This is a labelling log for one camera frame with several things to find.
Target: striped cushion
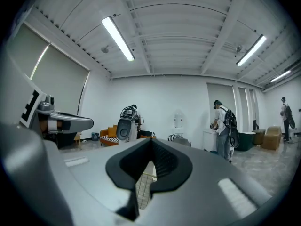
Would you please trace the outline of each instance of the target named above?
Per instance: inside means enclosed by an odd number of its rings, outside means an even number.
[[[119,142],[119,139],[117,137],[111,137],[110,138],[108,135],[101,137],[101,139],[106,140],[106,141],[111,141],[111,142],[114,142],[114,143]]]

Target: concrete floor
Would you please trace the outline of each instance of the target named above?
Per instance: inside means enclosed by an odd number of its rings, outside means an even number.
[[[232,164],[253,177],[264,186],[273,196],[287,188],[296,172],[301,158],[301,138],[294,138],[297,143],[283,144],[281,139],[277,151],[266,150],[260,147],[253,147],[249,151],[234,151]],[[82,150],[94,150],[105,148],[99,141],[87,141],[81,143]],[[62,153],[79,151],[77,145],[63,147]],[[150,162],[145,171],[152,175],[153,163]]]

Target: pants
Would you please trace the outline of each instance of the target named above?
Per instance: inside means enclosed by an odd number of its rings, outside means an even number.
[[[285,131],[285,136],[284,136],[284,140],[288,140],[289,139],[289,134],[288,134],[288,127],[290,126],[290,123],[288,122],[288,119],[286,119],[285,121],[283,121],[284,124],[284,131]]]
[[[217,152],[218,155],[226,160],[230,160],[230,139],[229,129],[225,128],[220,135],[216,138]]]

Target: wall mounted light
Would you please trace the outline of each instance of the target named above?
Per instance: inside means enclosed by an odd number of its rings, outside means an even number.
[[[259,47],[265,42],[267,38],[263,35],[260,35],[258,40],[250,47],[250,49],[241,57],[240,60],[236,63],[237,66],[242,66],[245,61],[247,61],[255,52],[259,49]]]
[[[289,74],[290,72],[291,72],[290,70],[288,70],[288,71],[284,72],[283,74],[279,75],[278,77],[276,77],[276,78],[272,79],[272,80],[271,80],[271,82],[274,82],[274,81],[277,81],[277,80],[279,80],[280,78],[282,78],[282,77],[286,76],[286,75],[287,75],[287,74]]]
[[[109,32],[109,34],[112,36],[114,41],[117,43],[118,47],[122,51],[122,53],[125,55],[128,61],[133,61],[135,59],[133,53],[129,49],[126,41],[122,37],[118,27],[114,23],[111,16],[106,17],[102,20],[102,24],[106,28],[106,30]]]

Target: sofa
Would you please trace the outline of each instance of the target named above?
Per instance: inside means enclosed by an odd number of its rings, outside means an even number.
[[[280,126],[269,127],[267,133],[264,135],[261,147],[269,150],[277,150],[279,148],[281,135]]]

